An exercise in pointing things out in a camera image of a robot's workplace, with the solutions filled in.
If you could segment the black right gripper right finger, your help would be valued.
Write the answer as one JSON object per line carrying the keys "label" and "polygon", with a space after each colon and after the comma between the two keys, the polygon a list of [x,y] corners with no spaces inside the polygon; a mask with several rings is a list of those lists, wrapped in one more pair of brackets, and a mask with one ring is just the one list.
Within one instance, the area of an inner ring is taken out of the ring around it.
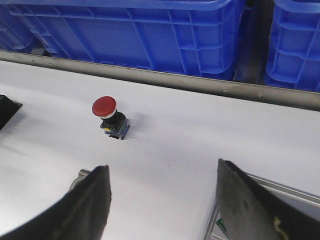
{"label": "black right gripper right finger", "polygon": [[320,222],[219,159],[216,203],[230,240],[318,240]]}

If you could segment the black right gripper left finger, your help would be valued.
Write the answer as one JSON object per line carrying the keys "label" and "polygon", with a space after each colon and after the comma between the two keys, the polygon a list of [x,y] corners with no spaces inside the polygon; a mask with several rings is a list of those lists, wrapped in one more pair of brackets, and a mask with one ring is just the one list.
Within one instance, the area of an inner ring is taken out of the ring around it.
{"label": "black right gripper left finger", "polygon": [[109,167],[98,166],[47,210],[2,240],[100,240],[111,206]]}

